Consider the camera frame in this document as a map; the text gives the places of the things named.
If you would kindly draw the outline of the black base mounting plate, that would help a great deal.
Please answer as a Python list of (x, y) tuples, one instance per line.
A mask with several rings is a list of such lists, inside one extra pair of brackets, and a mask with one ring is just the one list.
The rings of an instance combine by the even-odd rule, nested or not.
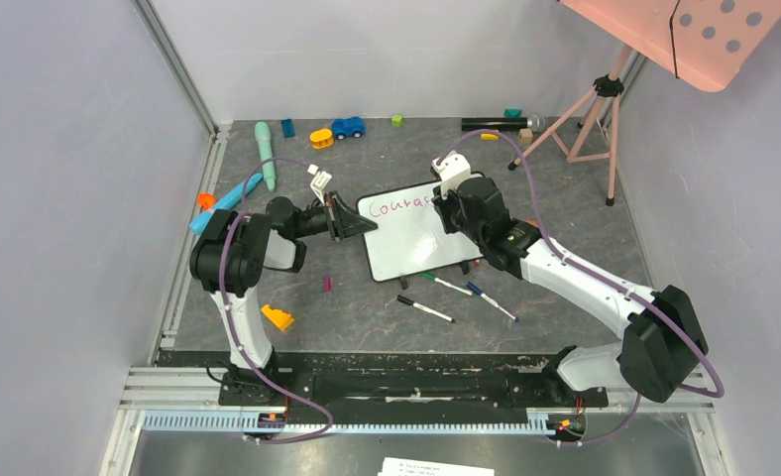
[(224, 407), (285, 409), (290, 423), (520, 423), (528, 409), (608, 406), (603, 388), (572, 391), (553, 354), (277, 352), (264, 368), (285, 397), (252, 371), (229, 367)]

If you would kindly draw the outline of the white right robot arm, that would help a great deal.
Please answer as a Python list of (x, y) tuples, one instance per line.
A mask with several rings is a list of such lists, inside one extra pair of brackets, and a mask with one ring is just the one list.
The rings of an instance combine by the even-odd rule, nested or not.
[(617, 337), (614, 344), (561, 350), (543, 370), (550, 402), (567, 405), (583, 391), (627, 386), (665, 403), (707, 355), (684, 291), (637, 285), (569, 253), (539, 226), (511, 217), (491, 178), (468, 177), (455, 189), (438, 184), (431, 202), (445, 232), (466, 236), (493, 268), (565, 298)]

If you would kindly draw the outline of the beige wooden cube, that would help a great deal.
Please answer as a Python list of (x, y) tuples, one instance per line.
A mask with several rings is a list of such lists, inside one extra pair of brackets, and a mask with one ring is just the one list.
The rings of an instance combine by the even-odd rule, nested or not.
[(529, 147), (534, 141), (535, 133), (530, 128), (520, 129), (517, 133), (518, 143), (521, 147)]

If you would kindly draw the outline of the mint green toy crayon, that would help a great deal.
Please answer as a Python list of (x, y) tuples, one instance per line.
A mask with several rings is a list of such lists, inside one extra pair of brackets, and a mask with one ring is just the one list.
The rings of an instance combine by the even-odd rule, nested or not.
[(254, 127), (254, 137), (258, 144), (259, 155), (262, 164), (263, 181), (268, 191), (277, 189), (277, 171), (271, 158), (274, 156), (272, 145), (272, 131), (266, 122), (257, 122)]

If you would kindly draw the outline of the black cylinder tube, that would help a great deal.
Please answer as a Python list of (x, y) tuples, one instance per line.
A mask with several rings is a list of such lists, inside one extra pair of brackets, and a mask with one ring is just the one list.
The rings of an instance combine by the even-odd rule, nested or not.
[(488, 129), (498, 131), (519, 131), (530, 129), (532, 121), (526, 117), (479, 117), (462, 118), (461, 130), (470, 132), (474, 130)]

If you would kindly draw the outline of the blue toy crayon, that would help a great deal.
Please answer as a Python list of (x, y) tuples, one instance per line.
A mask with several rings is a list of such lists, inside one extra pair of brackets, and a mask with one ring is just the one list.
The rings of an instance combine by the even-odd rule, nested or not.
[(246, 196), (248, 193), (253, 191), (258, 185), (258, 183), (262, 180), (263, 180), (263, 176), (261, 173), (254, 174), (248, 180), (247, 185), (242, 185), (241, 183), (239, 183), (237, 186), (235, 186), (233, 189), (231, 189), (221, 198), (216, 197), (217, 203), (208, 210), (205, 211), (200, 210), (198, 214), (190, 221), (188, 228), (195, 235), (200, 235), (206, 228), (207, 224), (209, 223), (210, 219), (212, 218), (212, 215), (216, 210), (232, 209), (240, 202), (240, 200), (244, 196)]

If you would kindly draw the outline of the small orange toy piece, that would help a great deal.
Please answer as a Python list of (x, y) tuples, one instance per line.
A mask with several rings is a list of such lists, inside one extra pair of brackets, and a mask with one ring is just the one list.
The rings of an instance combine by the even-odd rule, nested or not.
[(202, 192), (196, 198), (196, 203), (201, 211), (212, 208), (217, 203), (217, 198), (212, 193)]

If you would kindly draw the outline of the blue toy car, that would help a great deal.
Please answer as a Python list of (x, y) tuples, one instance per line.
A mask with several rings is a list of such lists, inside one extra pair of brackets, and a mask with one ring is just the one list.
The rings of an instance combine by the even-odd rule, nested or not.
[(336, 141), (347, 138), (361, 138), (366, 134), (365, 122), (361, 117), (336, 118), (331, 123), (331, 131)]

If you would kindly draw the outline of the white whiteboard black frame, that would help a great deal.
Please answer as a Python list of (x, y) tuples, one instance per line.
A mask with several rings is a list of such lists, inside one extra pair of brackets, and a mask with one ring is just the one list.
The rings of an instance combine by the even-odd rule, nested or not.
[(437, 180), (360, 197), (356, 209), (377, 228), (362, 235), (370, 276), (377, 283), (453, 265), (467, 268), (482, 257), (462, 233), (448, 234), (431, 203)]

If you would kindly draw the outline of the blue whiteboard marker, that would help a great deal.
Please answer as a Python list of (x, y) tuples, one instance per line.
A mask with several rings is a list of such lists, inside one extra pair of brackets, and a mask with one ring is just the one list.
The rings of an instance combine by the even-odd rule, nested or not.
[(500, 312), (504, 313), (507, 317), (509, 317), (514, 322), (519, 322), (519, 319), (509, 312), (506, 308), (501, 306), (494, 298), (487, 295), (482, 289), (480, 289), (478, 286), (473, 284), (472, 282), (468, 282), (466, 284), (466, 287), (476, 296), (482, 298), (484, 301), (489, 303), (491, 306), (499, 310)]

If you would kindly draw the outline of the green whiteboard marker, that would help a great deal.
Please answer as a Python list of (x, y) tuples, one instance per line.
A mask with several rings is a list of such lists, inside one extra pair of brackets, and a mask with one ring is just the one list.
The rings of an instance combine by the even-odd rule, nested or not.
[(462, 288), (462, 287), (456, 286), (456, 285), (454, 285), (454, 284), (452, 284), (452, 283), (450, 283), (450, 282), (448, 282), (448, 281), (446, 281), (446, 280), (443, 280), (443, 279), (441, 279), (441, 278), (438, 278), (438, 277), (434, 276), (434, 275), (433, 275), (433, 274), (431, 274), (431, 273), (421, 273), (421, 274), (420, 274), (420, 276), (421, 276), (421, 277), (423, 277), (423, 278), (425, 278), (425, 279), (427, 279), (427, 280), (429, 280), (429, 281), (432, 281), (432, 282), (434, 282), (434, 283), (437, 283), (437, 284), (439, 284), (439, 285), (441, 285), (441, 286), (444, 286), (444, 287), (446, 287), (446, 288), (449, 288), (449, 289), (451, 289), (451, 290), (454, 290), (454, 291), (456, 291), (456, 292), (459, 292), (459, 293), (461, 293), (461, 294), (464, 294), (465, 296), (472, 297), (472, 296), (474, 296), (474, 295), (475, 295), (475, 294), (474, 294), (474, 292), (473, 292), (473, 291), (471, 291), (470, 289), (468, 289), (468, 288)]

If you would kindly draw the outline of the white printed paper sheet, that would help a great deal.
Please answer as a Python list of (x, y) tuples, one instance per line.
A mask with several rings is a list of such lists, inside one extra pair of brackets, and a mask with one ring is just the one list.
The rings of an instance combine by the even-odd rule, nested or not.
[(467, 465), (386, 457), (379, 476), (495, 476), (495, 470)]

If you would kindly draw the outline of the dark blue block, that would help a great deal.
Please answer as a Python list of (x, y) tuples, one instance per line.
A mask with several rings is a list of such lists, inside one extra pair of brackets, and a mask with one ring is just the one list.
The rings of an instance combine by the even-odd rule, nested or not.
[(282, 134), (285, 138), (294, 138), (296, 136), (293, 121), (291, 119), (282, 119), (280, 121)]

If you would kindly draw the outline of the pink music stand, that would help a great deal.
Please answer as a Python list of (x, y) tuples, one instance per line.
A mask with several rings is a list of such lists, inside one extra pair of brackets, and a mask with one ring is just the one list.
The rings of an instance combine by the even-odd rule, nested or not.
[[(615, 203), (617, 136), (624, 94), (621, 75), (633, 54), (640, 54), (696, 89), (723, 91), (748, 57), (781, 20), (781, 0), (572, 0), (566, 7), (620, 41), (610, 71), (528, 146), (527, 158), (552, 139), (569, 163), (608, 164), (606, 204)], [(581, 152), (602, 109), (612, 108), (608, 149)]]

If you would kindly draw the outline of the black whiteboard marker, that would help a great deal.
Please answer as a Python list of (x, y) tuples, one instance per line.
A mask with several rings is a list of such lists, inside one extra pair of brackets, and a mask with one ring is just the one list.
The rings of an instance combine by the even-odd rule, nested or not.
[(443, 320), (445, 320), (447, 322), (450, 322), (450, 323), (455, 323), (456, 322), (455, 318), (453, 318), (453, 317), (451, 317), (451, 316), (449, 316), (449, 315), (447, 315), (447, 314), (445, 314), (443, 312), (440, 312), (440, 311), (438, 311), (436, 309), (428, 307), (428, 306), (426, 306), (426, 305), (424, 305), (424, 304), (422, 304), (422, 303), (420, 303), (418, 301), (415, 301), (414, 299), (412, 299), (410, 297), (406, 297), (406, 296), (403, 296), (403, 295), (397, 295), (396, 296), (396, 300), (398, 302), (404, 304), (404, 305), (416, 308), (416, 309), (418, 309), (418, 310), (420, 310), (422, 312), (428, 313), (430, 315), (434, 315), (434, 316), (439, 317), (439, 318), (441, 318), (441, 319), (443, 319)]

